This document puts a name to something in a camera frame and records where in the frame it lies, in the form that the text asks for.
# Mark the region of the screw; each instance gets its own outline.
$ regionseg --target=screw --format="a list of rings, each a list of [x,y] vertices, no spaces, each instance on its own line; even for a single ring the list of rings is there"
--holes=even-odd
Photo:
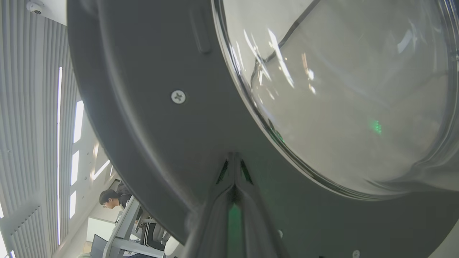
[[[175,90],[172,93],[171,98],[175,104],[182,104],[186,100],[185,93],[181,90]]]

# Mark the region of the slatted wall panel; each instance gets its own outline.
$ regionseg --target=slatted wall panel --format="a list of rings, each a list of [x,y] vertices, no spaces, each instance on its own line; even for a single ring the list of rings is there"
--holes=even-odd
[[[67,28],[51,20],[45,21],[44,115],[45,115],[45,161],[48,219],[50,223],[51,249],[57,249],[57,93],[59,67],[62,67],[61,120],[60,120],[60,222],[61,239],[69,232],[70,172],[72,166],[73,126],[77,85],[73,75]]]
[[[0,0],[0,3],[0,194],[5,217],[10,217],[23,216],[19,214],[21,212],[16,212],[18,208],[30,205],[32,199],[35,202],[36,196],[45,191],[46,200],[40,202],[46,212],[42,211],[39,219],[28,219],[12,236],[18,250],[15,251],[23,254],[17,257],[35,257],[31,256],[31,247],[40,246],[43,252],[39,254],[51,254],[58,249],[56,153],[59,67],[63,68],[60,121],[61,239],[69,233],[77,85],[68,48],[67,28],[28,12],[25,7],[27,0]],[[44,38],[43,49],[35,47],[38,34]],[[43,66],[43,74],[39,76],[35,74],[36,62]],[[43,92],[40,94],[35,92],[36,78],[40,78],[40,83],[43,80]],[[43,119],[43,135],[36,134],[36,101],[43,102],[43,117],[40,118]],[[37,137],[43,139],[43,147],[37,145]],[[39,185],[38,151],[45,157],[45,185]],[[49,239],[50,249],[37,242],[37,239],[44,237]],[[29,249],[20,246],[22,242],[28,243]]]
[[[47,258],[41,207],[28,215],[10,235],[16,257]]]
[[[1,2],[0,184],[6,215],[38,190],[34,122],[34,62],[36,16],[24,1]]]

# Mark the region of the ceiling light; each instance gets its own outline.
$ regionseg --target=ceiling light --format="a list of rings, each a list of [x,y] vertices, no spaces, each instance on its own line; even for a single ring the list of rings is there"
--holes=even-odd
[[[80,151],[75,152],[72,155],[72,176],[70,178],[70,185],[75,184],[78,180],[78,162],[80,157]]]
[[[104,171],[108,164],[110,164],[110,160],[107,160],[104,165],[102,165],[102,167],[94,174],[92,179],[95,180],[102,173],[102,171]]]
[[[77,191],[74,191],[70,196],[70,218],[75,215],[75,208],[77,206]]]
[[[81,138],[81,126],[83,124],[83,112],[84,112],[83,101],[78,101],[77,108],[76,108],[76,114],[75,114],[75,129],[73,130],[73,143],[77,142]]]
[[[60,189],[59,189],[59,184],[61,182],[60,180],[60,170],[59,170],[59,149],[60,149],[60,139],[59,139],[59,133],[60,133],[60,122],[61,122],[61,88],[62,88],[62,66],[59,67],[59,80],[57,84],[57,151],[56,151],[56,160],[57,160],[57,244],[61,244],[61,207],[59,205],[60,203]]]

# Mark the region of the desk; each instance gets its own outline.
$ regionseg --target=desk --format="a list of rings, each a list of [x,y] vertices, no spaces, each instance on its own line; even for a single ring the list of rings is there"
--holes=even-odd
[[[129,241],[139,209],[139,201],[132,196],[115,226],[112,236],[105,246],[103,258],[121,258],[123,257],[124,250],[142,253],[156,258],[163,257],[163,251]]]

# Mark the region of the black hair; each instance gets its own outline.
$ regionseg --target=black hair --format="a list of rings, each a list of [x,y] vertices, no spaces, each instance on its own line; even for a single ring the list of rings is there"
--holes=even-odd
[[[120,194],[118,194],[115,190],[108,189],[105,190],[101,193],[101,196],[99,196],[99,203],[101,205],[104,205],[104,203],[108,202],[108,199],[118,199],[120,197]]]

